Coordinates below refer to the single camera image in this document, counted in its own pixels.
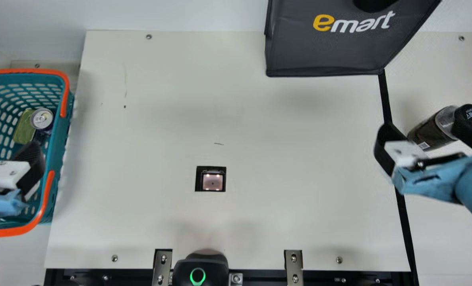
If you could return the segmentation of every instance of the teal plastic basket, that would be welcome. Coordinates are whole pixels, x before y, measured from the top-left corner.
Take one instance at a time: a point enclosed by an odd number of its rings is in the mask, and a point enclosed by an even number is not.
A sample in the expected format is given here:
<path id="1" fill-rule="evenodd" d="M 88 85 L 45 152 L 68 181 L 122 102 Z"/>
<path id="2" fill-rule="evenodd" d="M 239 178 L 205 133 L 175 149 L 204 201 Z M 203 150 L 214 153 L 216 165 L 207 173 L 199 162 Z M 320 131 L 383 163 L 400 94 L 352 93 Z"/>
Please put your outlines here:
<path id="1" fill-rule="evenodd" d="M 0 161 L 10 159 L 23 146 L 13 141 L 13 133 L 25 110 L 44 107 L 55 114 L 52 134 L 42 144 L 44 177 L 27 202 L 29 207 L 18 216 L 0 218 L 0 237 L 21 235 L 52 220 L 73 102 L 68 78 L 59 71 L 0 70 Z"/>

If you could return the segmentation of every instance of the metal bracket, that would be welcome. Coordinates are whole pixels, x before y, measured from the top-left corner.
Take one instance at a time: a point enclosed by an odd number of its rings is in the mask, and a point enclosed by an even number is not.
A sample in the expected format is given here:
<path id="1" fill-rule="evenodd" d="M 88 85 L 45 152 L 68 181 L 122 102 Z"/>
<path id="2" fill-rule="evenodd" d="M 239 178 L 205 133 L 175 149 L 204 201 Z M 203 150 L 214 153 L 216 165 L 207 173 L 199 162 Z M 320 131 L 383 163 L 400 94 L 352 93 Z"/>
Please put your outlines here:
<path id="1" fill-rule="evenodd" d="M 284 250 L 287 286 L 303 286 L 303 255 L 301 250 Z"/>
<path id="2" fill-rule="evenodd" d="M 243 273 L 229 273 L 229 286 L 243 285 Z"/>
<path id="3" fill-rule="evenodd" d="M 156 250 L 152 286 L 167 286 L 171 273 L 172 250 Z"/>

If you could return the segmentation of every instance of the black edge strip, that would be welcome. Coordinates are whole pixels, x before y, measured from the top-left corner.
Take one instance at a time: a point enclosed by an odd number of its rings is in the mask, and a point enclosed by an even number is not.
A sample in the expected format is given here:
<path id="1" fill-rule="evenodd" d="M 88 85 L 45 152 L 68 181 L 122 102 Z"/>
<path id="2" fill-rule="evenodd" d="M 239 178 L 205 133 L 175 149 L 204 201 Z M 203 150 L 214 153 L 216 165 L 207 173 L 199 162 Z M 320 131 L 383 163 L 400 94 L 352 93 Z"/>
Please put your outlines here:
<path id="1" fill-rule="evenodd" d="M 392 123 L 392 112 L 390 107 L 390 97 L 388 94 L 388 87 L 386 82 L 386 73 L 383 71 L 378 76 L 379 89 L 381 90 L 381 103 L 383 105 L 383 117 L 385 123 Z M 399 194 L 395 189 L 395 195 L 397 197 L 398 214 L 400 217 L 400 225 L 402 226 L 402 235 L 404 237 L 405 252 L 407 253 L 407 260 L 409 261 L 409 267 L 411 268 L 412 284 L 419 286 L 418 272 L 416 271 L 416 259 L 414 258 L 414 248 L 412 246 L 412 235 L 411 228 L 409 225 L 409 218 L 407 217 L 407 208 L 405 206 L 404 196 Z"/>

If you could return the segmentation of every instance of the black frame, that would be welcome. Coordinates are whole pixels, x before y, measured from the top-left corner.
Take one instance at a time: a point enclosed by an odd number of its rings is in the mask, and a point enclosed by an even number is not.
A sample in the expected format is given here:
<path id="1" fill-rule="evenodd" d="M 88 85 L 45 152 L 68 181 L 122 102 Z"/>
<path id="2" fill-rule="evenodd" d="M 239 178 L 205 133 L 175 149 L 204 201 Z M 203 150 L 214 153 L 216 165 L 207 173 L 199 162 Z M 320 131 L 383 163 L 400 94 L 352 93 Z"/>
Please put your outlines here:
<path id="1" fill-rule="evenodd" d="M 245 286 L 287 286 L 285 270 L 231 270 L 243 273 Z M 47 269 L 44 286 L 58 285 L 70 277 L 90 276 L 99 278 L 105 286 L 149 286 L 152 269 Z M 411 285 L 410 272 L 365 271 L 310 271 L 303 272 L 304 286 L 370 286 L 379 279 L 381 285 Z"/>
<path id="2" fill-rule="evenodd" d="M 392 123 L 390 98 L 387 90 L 386 74 L 383 71 L 378 76 L 383 105 L 383 119 L 385 123 Z M 381 285 L 387 286 L 419 286 L 418 272 L 412 236 L 407 217 L 407 208 L 403 195 L 395 190 L 397 207 L 402 226 L 402 234 L 411 272 L 372 272 L 372 271 L 310 271 L 303 272 L 305 286 L 370 286 L 379 279 Z M 287 286 L 285 270 L 230 270 L 243 273 L 245 286 Z M 152 269 L 47 269 L 44 286 L 58 285 L 62 280 L 70 277 L 91 276 L 99 277 L 106 286 L 149 286 L 153 277 Z"/>

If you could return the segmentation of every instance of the white table surface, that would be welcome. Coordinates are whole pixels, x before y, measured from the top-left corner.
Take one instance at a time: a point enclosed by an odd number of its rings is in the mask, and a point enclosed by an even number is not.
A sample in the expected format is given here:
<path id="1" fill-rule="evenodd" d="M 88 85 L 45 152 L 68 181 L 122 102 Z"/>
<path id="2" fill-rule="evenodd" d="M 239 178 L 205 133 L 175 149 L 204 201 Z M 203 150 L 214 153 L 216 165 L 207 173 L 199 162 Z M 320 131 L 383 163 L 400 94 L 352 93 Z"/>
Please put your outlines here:
<path id="1" fill-rule="evenodd" d="M 305 269 L 409 270 L 372 154 L 376 76 L 268 78 L 261 33 L 146 34 L 87 33 L 46 267 L 212 248 L 234 269 L 302 249 Z M 194 192 L 206 165 L 227 167 L 227 192 Z"/>
<path id="2" fill-rule="evenodd" d="M 419 33 L 387 68 L 395 125 L 408 132 L 447 105 L 472 103 L 472 34 Z M 432 155 L 472 150 L 460 142 Z M 419 274 L 472 275 L 472 214 L 463 206 L 406 196 Z"/>

